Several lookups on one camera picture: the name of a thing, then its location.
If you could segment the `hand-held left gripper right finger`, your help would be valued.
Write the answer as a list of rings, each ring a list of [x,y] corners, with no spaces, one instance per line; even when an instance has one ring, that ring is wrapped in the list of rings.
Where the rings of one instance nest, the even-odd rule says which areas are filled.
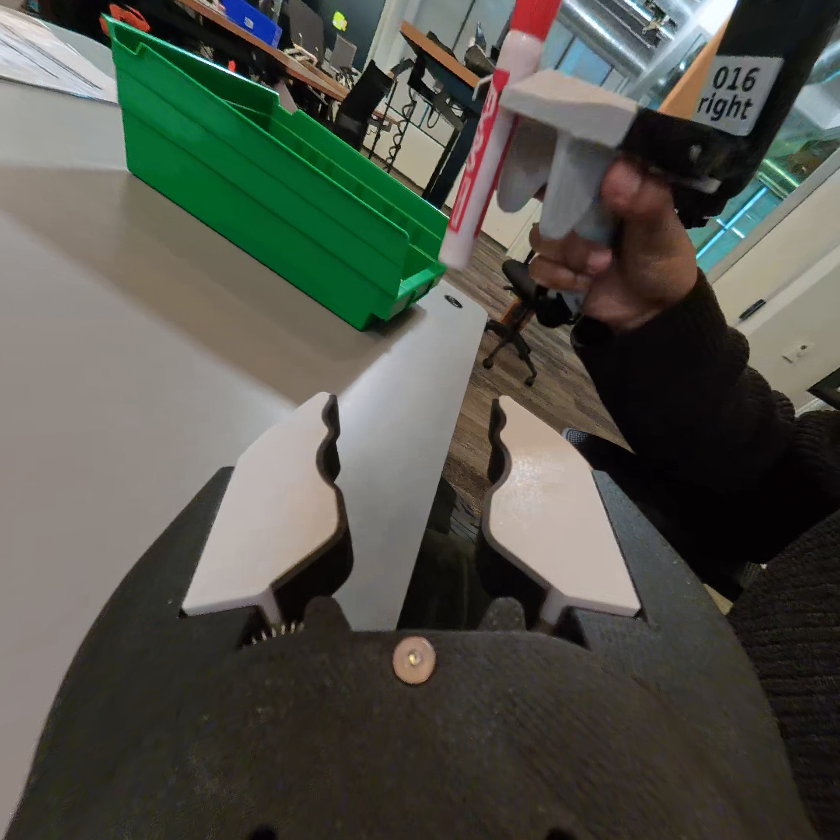
[[[635,618],[642,604],[579,450],[509,396],[492,403],[489,436],[486,589],[504,596],[511,585],[544,629],[571,609]]]

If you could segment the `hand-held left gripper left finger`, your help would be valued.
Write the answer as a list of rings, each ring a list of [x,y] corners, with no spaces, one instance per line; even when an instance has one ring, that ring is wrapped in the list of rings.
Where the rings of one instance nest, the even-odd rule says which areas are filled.
[[[238,458],[182,610],[256,607],[293,624],[334,594],[353,567],[340,473],[338,399],[321,392],[268,428]]]

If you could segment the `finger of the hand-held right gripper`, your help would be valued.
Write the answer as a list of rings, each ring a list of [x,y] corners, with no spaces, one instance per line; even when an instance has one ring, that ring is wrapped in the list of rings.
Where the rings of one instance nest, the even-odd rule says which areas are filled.
[[[625,139],[638,115],[634,100],[557,70],[540,70],[508,83],[500,106],[574,139],[611,149]]]

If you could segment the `red dry-erase marker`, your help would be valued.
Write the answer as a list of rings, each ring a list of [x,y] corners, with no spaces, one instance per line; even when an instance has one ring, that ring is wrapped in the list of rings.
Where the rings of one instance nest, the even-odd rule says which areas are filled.
[[[465,270],[473,256],[490,198],[498,183],[517,118],[501,105],[513,84],[534,75],[561,1],[517,1],[489,80],[485,104],[460,179],[438,258],[449,270]]]

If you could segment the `green storage bin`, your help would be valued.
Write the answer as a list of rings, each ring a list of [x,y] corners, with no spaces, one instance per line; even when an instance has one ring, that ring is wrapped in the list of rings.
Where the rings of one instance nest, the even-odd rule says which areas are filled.
[[[278,94],[103,16],[129,172],[358,330],[421,300],[447,217]]]

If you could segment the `person's right forearm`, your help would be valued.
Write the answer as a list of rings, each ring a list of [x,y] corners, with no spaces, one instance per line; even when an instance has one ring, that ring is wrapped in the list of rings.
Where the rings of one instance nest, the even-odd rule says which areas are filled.
[[[795,415],[701,271],[644,325],[617,332],[585,317],[572,338],[650,481],[638,505],[683,560],[730,572],[806,551],[838,557],[838,412]]]

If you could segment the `grey desk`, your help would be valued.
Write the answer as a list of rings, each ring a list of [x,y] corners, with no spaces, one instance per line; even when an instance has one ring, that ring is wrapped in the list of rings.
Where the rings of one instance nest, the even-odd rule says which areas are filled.
[[[396,627],[486,313],[448,277],[357,331],[128,173],[112,104],[2,82],[1,156],[4,833],[111,593],[318,392],[353,541],[337,599],[354,629]]]

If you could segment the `person's right hand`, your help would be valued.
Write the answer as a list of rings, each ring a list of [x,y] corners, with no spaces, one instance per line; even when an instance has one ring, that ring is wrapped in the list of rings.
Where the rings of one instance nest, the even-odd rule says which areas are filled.
[[[614,245],[575,232],[561,239],[529,236],[530,276],[542,287],[584,295],[584,317],[615,333],[634,331],[682,301],[697,283],[695,250],[668,184],[635,161],[607,169],[602,204],[616,220]]]

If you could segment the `background work table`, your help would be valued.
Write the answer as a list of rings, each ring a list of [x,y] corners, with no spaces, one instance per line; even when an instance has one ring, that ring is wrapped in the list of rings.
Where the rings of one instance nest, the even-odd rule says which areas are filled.
[[[452,129],[423,190],[424,200],[442,208],[466,164],[476,136],[483,108],[483,98],[477,93],[480,78],[414,24],[403,20],[400,33],[414,53],[408,87]]]
[[[177,3],[192,9],[192,11],[208,19],[216,26],[224,28],[230,34],[247,41],[253,47],[256,47],[275,62],[279,63],[289,77],[304,83],[310,89],[321,93],[330,100],[342,102],[349,95],[350,90],[347,87],[332,79],[323,71],[305,65],[299,60],[287,56],[281,50],[271,47],[246,28],[242,28],[231,21],[224,13],[216,10],[215,7],[198,1],[178,1]]]

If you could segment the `black office chair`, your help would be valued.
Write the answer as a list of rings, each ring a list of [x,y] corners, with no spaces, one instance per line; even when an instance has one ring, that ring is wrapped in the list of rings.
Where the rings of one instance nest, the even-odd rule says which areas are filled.
[[[369,124],[392,86],[392,76],[375,62],[369,62],[339,105],[332,120],[332,132],[351,148],[361,152]]]
[[[496,346],[482,360],[486,370],[493,368],[497,354],[506,347],[512,347],[529,371],[524,380],[527,387],[536,382],[538,372],[532,362],[532,348],[523,335],[523,330],[532,319],[547,329],[571,326],[578,314],[566,298],[558,292],[549,291],[539,286],[530,276],[530,263],[534,257],[531,250],[525,260],[507,259],[501,267],[507,280],[505,291],[514,296],[514,302],[501,320],[489,318],[484,328],[485,333],[496,335]]]

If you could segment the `blue storage bin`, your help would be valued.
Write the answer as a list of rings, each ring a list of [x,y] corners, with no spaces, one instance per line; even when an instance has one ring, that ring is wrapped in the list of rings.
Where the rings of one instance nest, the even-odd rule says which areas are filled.
[[[220,1],[226,17],[235,25],[273,49],[280,42],[281,27],[270,16],[248,1]]]

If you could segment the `white paper card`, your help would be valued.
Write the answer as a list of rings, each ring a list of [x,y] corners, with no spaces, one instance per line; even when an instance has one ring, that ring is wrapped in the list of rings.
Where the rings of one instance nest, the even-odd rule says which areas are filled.
[[[1,9],[1,81],[118,103],[113,71],[104,71],[36,18]]]

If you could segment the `silver ceiling duct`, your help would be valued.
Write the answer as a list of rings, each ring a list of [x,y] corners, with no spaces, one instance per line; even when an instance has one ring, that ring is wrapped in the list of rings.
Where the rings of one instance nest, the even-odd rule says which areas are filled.
[[[633,79],[649,68],[662,41],[673,38],[668,31],[643,33],[652,17],[633,2],[562,1],[557,19],[610,66]]]

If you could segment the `wooden post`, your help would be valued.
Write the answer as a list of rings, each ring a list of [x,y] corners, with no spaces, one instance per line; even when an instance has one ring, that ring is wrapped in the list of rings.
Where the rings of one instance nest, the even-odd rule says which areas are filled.
[[[658,107],[658,112],[678,119],[691,119],[729,19],[730,17],[726,18],[717,33],[706,43],[698,57]]]

